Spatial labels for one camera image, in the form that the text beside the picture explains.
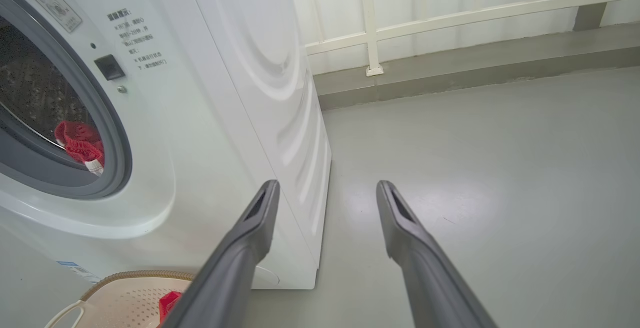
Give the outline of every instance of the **white railing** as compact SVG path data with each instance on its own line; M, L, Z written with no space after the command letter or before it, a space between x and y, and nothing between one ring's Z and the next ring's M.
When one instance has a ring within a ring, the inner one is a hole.
M366 69L366 75L373 76L383 73L382 67L380 66L380 59L378 57L378 41L381 40L418 34L421 32L435 31L448 27L456 27L458 25L508 18L510 16L540 13L542 11L614 1L617 0L526 0L525 2L480 9L480 6L482 6L482 0L473 0L472 11L464 11L462 13L426 19L426 2L423 0L420 2L420 6L422 7L422 20L393 25L391 27L378 28L376 26L376 13L373 0L362 0L365 31L352 35L340 36L339 38L325 39L325 33L322 28L320 16L318 15L318 2L317 0L313 0L313 7L315 8L313 13L315 15L315 23L317 25L320 41L307 44L306 52L307 54L312 55L341 48L353 47L354 45L366 44L366 49L368 51L368 68Z

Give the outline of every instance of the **white wall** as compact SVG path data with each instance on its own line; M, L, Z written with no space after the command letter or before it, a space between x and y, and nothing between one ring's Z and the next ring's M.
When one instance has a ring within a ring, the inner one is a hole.
M640 0L622 0L621 2L608 3L600 26L631 22L640 22Z
M294 0L305 43L364 31L361 0ZM374 0L378 29L423 18L498 6L526 0ZM615 2L608 8L604 25L640 20L640 4L633 0ZM425 32L378 43L380 61L416 56L440 50L470 47L506 39L525 38L571 31L577 8L515 16L490 22ZM314 74L365 66L365 45L349 47L309 57Z

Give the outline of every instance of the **baseboard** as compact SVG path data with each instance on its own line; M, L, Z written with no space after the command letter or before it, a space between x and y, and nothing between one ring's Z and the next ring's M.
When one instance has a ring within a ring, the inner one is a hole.
M588 70L640 66L640 23L499 41L313 77L323 110Z

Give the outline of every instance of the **laundry basket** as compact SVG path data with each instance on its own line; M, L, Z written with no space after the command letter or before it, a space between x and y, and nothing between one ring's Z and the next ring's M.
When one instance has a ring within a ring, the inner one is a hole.
M80 309L80 315L71 328L156 328L160 324L160 298L170 291L182 293L193 279L193 274L168 270L113 274L61 310L45 328L55 326L75 308Z

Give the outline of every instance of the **red cloth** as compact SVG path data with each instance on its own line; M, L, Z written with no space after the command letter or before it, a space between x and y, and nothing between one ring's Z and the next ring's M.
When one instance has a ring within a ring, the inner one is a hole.
M62 120L53 134L66 153L76 161L98 160L105 166L105 147L96 128L80 121Z
M160 301L158 301L158 308L160 308L160 324L162 324L167 317L167 314L169 314L174 305L176 305L181 295L183 294L179 291L170 291L160 298Z

